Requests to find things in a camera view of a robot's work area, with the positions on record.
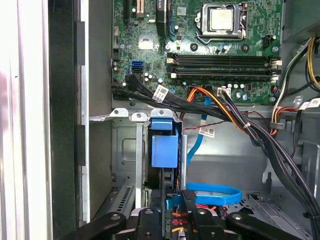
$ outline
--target metal frame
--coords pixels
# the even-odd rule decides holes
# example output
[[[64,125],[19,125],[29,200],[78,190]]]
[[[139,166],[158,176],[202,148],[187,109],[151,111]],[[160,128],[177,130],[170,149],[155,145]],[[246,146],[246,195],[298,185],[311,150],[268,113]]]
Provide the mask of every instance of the metal frame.
[[[53,238],[48,1],[0,2],[1,238]]]

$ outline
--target pci slot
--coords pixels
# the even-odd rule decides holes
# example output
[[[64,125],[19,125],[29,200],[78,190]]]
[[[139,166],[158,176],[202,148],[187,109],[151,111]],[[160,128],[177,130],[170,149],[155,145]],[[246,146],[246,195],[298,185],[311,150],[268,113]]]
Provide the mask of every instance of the pci slot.
[[[124,26],[128,29],[130,22],[130,0],[123,0],[123,22]]]

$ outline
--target ventilation holes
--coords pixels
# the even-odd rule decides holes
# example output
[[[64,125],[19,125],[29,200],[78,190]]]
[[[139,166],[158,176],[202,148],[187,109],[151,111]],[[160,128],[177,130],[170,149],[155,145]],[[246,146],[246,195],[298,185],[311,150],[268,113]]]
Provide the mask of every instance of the ventilation holes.
[[[119,206],[118,206],[118,208],[116,210],[117,212],[121,212],[122,209],[124,208],[125,203],[128,200],[128,196],[129,196],[129,193],[130,193],[131,189],[132,189],[131,187],[127,187],[126,188],[126,190],[124,192],[124,195],[123,195],[123,198],[122,198],[122,200],[121,200],[121,202],[120,202],[120,204],[119,204]]]

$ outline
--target cable bundle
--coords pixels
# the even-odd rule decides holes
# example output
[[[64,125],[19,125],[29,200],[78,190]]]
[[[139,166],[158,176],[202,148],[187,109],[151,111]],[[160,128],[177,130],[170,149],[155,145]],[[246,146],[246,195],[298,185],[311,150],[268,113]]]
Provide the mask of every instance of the cable bundle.
[[[255,121],[243,116],[225,92],[221,92],[221,97],[227,106],[213,92],[209,92],[200,87],[195,87],[191,91],[187,99],[188,101],[168,93],[163,102],[160,103],[152,99],[154,93],[141,83],[139,75],[129,74],[126,81],[134,91],[139,93],[124,89],[119,85],[113,85],[112,92],[114,94],[135,98],[156,108],[167,108],[180,113],[208,115],[226,122],[232,122],[242,132],[249,135],[252,144],[256,147],[261,147],[264,154],[270,159],[272,167],[282,184],[306,210],[304,216],[310,219],[313,239],[320,239],[318,220],[320,207],[295,162],[267,130]],[[204,106],[192,103],[196,92],[202,92],[206,96],[209,96],[216,106]]]

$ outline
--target cpu socket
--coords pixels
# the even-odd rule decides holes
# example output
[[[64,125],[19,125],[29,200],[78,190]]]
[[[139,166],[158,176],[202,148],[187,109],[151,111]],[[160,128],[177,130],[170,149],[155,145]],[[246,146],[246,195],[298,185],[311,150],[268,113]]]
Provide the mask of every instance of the cpu socket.
[[[248,3],[205,3],[194,19],[204,44],[211,41],[241,41],[247,36]]]

